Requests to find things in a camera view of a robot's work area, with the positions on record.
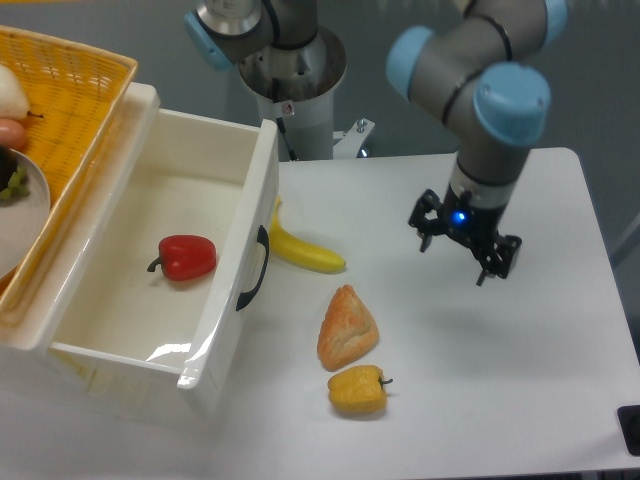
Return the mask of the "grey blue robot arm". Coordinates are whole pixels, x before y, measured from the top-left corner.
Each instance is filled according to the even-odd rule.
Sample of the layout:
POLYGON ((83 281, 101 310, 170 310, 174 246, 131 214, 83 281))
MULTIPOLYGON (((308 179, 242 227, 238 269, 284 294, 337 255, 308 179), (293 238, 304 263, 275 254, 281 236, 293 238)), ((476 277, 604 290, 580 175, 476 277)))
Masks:
MULTIPOLYGON (((554 41, 562 1, 466 1, 462 22, 438 35, 405 30, 388 53, 395 91, 459 139, 444 196, 424 192, 409 223, 423 246, 440 235, 468 249, 483 277, 506 278, 521 239, 498 230, 530 150, 546 124, 551 92, 523 59, 554 41)), ((202 1, 185 29, 214 69, 237 68, 263 118, 277 125, 280 155, 328 159, 333 94, 346 71, 341 41, 313 1, 202 1)))

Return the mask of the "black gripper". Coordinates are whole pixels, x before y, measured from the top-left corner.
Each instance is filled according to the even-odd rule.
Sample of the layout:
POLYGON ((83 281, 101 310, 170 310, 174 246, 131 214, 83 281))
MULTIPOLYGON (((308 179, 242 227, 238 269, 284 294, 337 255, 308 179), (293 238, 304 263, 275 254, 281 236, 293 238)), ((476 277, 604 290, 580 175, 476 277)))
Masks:
POLYGON ((469 192, 457 195, 451 187, 443 203, 437 194, 427 189, 416 201, 408 224, 420 238, 420 252, 425 252, 432 238, 444 232, 457 243, 472 251, 481 266, 476 280, 482 286, 486 278, 506 279, 515 266, 523 243, 518 236, 498 234, 498 224, 506 206, 480 208, 471 205, 469 192))

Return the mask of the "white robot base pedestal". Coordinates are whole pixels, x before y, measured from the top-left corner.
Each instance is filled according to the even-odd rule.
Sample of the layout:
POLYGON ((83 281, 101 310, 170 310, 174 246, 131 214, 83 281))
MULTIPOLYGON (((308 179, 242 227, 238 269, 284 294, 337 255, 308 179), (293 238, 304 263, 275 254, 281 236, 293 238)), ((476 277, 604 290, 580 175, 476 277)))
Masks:
POLYGON ((373 121, 359 118, 347 130, 334 127, 334 94, 346 66, 344 46, 324 27, 299 49, 267 46, 239 64, 259 116, 276 123, 281 161, 367 155, 365 143, 375 128, 373 121))

